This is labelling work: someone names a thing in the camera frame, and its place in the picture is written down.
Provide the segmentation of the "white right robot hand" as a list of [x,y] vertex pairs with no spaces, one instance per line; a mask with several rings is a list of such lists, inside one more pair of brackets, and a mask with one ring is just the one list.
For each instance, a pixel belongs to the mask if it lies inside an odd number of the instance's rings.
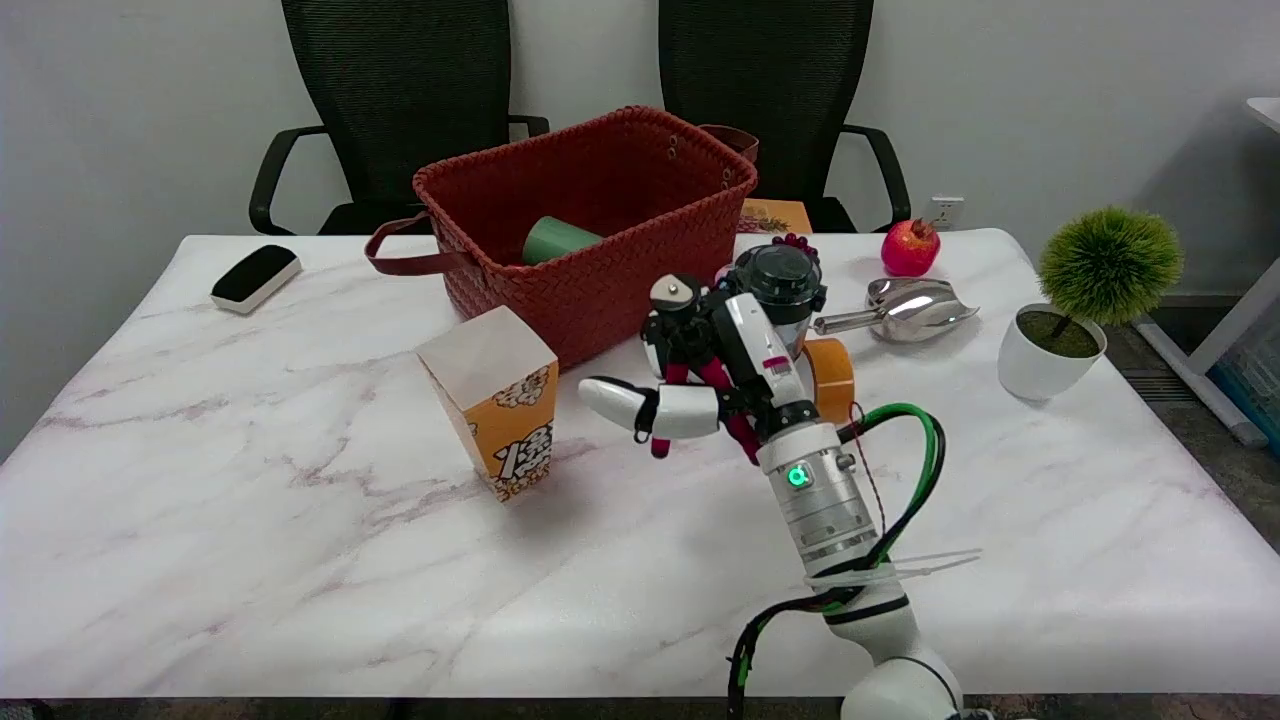
[[773,437],[820,420],[790,351],[750,293],[654,299],[643,341],[663,369],[655,388],[591,375],[577,395],[636,442],[650,443],[657,457],[673,439],[721,429],[753,457]]

